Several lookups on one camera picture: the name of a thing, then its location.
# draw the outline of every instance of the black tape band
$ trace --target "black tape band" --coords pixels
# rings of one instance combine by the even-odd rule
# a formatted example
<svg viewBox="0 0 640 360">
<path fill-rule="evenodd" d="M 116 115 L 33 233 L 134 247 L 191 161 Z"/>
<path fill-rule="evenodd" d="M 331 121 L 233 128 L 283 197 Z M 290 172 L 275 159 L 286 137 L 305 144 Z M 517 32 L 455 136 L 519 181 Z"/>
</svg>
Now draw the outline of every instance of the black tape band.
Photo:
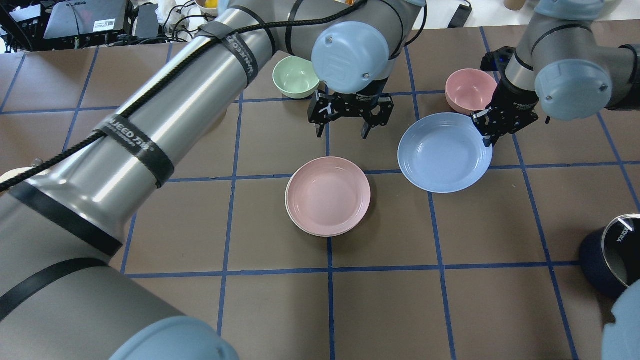
<svg viewBox="0 0 640 360">
<path fill-rule="evenodd" d="M 529 71 L 533 71 L 533 66 L 525 63 L 524 61 L 522 61 L 522 59 L 518 56 L 518 52 L 516 51 L 515 53 L 513 53 L 513 57 L 516 59 L 516 61 L 520 64 L 520 66 L 522 66 L 523 68 L 529 70 Z"/>
<path fill-rule="evenodd" d="M 27 182 L 14 186 L 9 194 L 54 224 L 108 256 L 114 256 L 122 244 L 99 227 L 50 198 Z"/>
<path fill-rule="evenodd" d="M 246 86 L 249 87 L 249 84 L 258 76 L 258 61 L 255 59 L 251 49 L 237 33 L 227 35 L 222 39 L 222 45 L 240 61 L 240 65 L 242 65 L 246 73 Z"/>
<path fill-rule="evenodd" d="M 246 73 L 246 86 L 249 87 L 258 76 L 258 61 L 255 59 L 253 52 L 249 49 L 246 42 L 244 42 L 240 35 L 234 33 L 234 31 L 235 30 L 221 22 L 211 21 L 200 26 L 200 32 L 197 36 L 220 39 L 222 45 L 240 61 L 240 65 L 242 65 Z M 273 40 L 271 45 L 275 49 L 275 40 Z"/>
<path fill-rule="evenodd" d="M 558 32 L 558 31 L 560 31 L 560 30 L 564 30 L 564 29 L 572 29 L 572 28 L 576 28 L 576 29 L 584 29 L 584 30 L 586 30 L 586 31 L 588 31 L 588 32 L 591 32 L 591 29 L 589 29 L 589 28 L 588 28 L 587 26 L 585 26 L 585 25 L 569 24 L 569 25 L 562 25 L 562 26 L 558 26 L 557 28 L 553 28 L 553 29 L 551 29 L 551 30 L 547 31 L 546 33 L 542 34 L 542 36 L 541 36 L 541 37 L 539 37 L 539 38 L 536 40 L 536 43 L 535 43 L 535 44 L 533 44 L 533 46 L 531 47 L 531 53 L 533 54 L 533 51 L 536 49 L 536 46 L 538 46 L 538 44 L 542 41 L 542 39 L 546 38 L 547 36 L 549 36 L 549 35 L 551 35 L 551 34 L 553 34 L 553 33 L 555 33 L 555 32 Z"/>
<path fill-rule="evenodd" d="M 298 9 L 300 8 L 300 5 L 302 5 L 302 2 L 304 0 L 296 0 L 296 2 L 293 4 L 293 7 L 291 8 L 291 12 L 289 13 L 289 18 L 287 19 L 288 21 L 294 21 L 296 20 L 296 15 L 298 14 Z M 287 29 L 284 33 L 284 40 L 285 43 L 287 44 L 287 52 L 291 55 L 293 55 L 293 48 L 291 47 L 291 33 L 293 31 L 293 28 L 290 26 L 287 26 Z"/>
<path fill-rule="evenodd" d="M 0 297 L 0 322 L 18 308 L 20 304 L 48 285 L 74 272 L 97 266 L 107 266 L 107 264 L 92 258 L 71 259 L 51 265 L 33 274 Z"/>
<path fill-rule="evenodd" d="M 160 189 L 173 175 L 175 168 L 171 159 L 142 130 L 131 124 L 129 119 L 114 115 L 97 129 L 116 140 L 129 154 L 143 163 L 156 177 L 156 186 Z"/>
<path fill-rule="evenodd" d="M 260 25 L 265 25 L 266 24 L 266 22 L 264 22 L 264 20 L 262 20 L 260 15 L 258 15 L 255 12 L 245 8 L 244 6 L 234 5 L 234 6 L 231 6 L 230 9 L 236 9 L 236 10 L 240 10 L 240 11 L 246 13 L 250 17 L 253 17 L 253 19 L 256 20 L 258 22 L 258 24 L 260 24 Z M 273 54 L 275 55 L 278 52 L 278 48 L 276 47 L 276 39 L 275 39 L 275 37 L 273 37 L 273 32 L 271 32 L 271 29 L 265 29 L 264 31 L 267 32 L 267 36 L 269 37 L 269 41 L 271 41 L 271 48 L 273 50 Z"/>
<path fill-rule="evenodd" d="M 622 49 L 629 49 L 634 53 L 634 69 L 631 72 L 629 83 L 640 84 L 640 44 L 622 45 Z"/>
<path fill-rule="evenodd" d="M 196 37 L 208 37 L 222 39 L 227 35 L 233 33 L 234 30 L 221 22 L 210 21 L 203 26 L 200 26 L 200 32 Z"/>
</svg>

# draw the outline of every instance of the black device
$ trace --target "black device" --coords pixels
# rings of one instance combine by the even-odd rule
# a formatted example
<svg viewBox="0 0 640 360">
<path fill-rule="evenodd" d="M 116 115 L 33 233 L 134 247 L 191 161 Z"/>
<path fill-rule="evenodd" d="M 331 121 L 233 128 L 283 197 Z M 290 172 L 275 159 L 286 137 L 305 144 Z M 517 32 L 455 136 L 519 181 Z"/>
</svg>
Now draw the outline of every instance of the black device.
<svg viewBox="0 0 640 360">
<path fill-rule="evenodd" d="M 73 48 L 75 38 L 81 47 L 100 45 L 131 34 L 132 24 L 130 0 L 63 1 L 54 6 L 44 38 L 57 49 Z"/>
<path fill-rule="evenodd" d="M 158 4 L 141 5 L 133 26 L 133 36 L 138 38 L 155 38 L 160 35 L 160 24 L 156 16 Z"/>
<path fill-rule="evenodd" d="M 471 6 L 462 4 L 458 6 L 458 9 L 456 10 L 456 13 L 453 14 L 453 18 L 451 19 L 448 28 L 463 28 L 467 23 L 467 19 L 469 19 L 469 16 L 471 15 L 471 10 L 473 10 Z"/>
<path fill-rule="evenodd" d="M 16 10 L 8 12 L 0 4 L 0 37 L 10 49 L 26 49 L 29 51 L 50 50 L 42 36 L 49 20 L 46 7 L 41 4 L 15 7 Z"/>
</svg>

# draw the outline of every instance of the pink plate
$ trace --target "pink plate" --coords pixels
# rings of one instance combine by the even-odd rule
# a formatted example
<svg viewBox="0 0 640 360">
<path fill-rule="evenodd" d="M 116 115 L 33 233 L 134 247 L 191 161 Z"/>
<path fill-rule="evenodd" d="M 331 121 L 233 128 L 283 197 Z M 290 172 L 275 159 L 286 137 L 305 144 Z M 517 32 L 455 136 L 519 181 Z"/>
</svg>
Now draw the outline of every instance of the pink plate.
<svg viewBox="0 0 640 360">
<path fill-rule="evenodd" d="M 338 236 L 362 220 L 371 188 L 362 170 L 349 160 L 327 156 L 301 167 L 289 180 L 285 204 L 300 229 L 315 236 Z"/>
</svg>

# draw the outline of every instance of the dark blue container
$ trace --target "dark blue container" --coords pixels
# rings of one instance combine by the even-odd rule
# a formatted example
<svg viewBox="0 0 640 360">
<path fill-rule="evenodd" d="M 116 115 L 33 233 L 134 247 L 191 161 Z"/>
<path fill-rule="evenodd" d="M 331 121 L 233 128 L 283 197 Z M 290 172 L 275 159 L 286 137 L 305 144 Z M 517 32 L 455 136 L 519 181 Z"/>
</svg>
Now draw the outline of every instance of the dark blue container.
<svg viewBox="0 0 640 360">
<path fill-rule="evenodd" d="M 616 300 L 640 278 L 640 215 L 615 218 L 580 246 L 580 265 L 598 291 Z"/>
</svg>

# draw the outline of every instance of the label sticker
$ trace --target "label sticker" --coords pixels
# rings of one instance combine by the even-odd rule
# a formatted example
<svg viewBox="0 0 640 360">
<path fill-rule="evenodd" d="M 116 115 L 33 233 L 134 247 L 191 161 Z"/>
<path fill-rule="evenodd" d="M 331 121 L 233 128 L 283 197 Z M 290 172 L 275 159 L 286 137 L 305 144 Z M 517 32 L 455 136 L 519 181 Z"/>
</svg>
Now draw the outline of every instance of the label sticker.
<svg viewBox="0 0 640 360">
<path fill-rule="evenodd" d="M 93 24 L 93 32 L 113 30 L 113 28 L 115 27 L 115 24 L 116 24 L 116 19 L 96 21 Z"/>
</svg>

